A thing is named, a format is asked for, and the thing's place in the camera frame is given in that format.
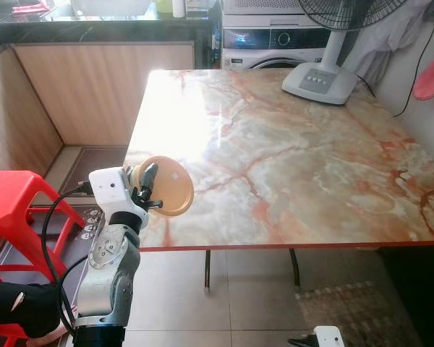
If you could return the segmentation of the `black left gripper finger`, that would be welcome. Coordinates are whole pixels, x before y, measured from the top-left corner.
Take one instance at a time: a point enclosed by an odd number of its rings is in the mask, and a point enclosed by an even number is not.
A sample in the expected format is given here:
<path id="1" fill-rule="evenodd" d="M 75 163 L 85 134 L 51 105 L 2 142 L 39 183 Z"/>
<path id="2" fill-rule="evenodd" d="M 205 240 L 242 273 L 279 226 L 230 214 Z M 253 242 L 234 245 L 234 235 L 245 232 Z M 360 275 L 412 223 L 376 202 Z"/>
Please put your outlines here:
<path id="1" fill-rule="evenodd" d="M 139 176 L 139 197 L 141 201 L 150 201 L 153 185 L 158 174 L 158 164 L 148 164 L 142 169 Z"/>

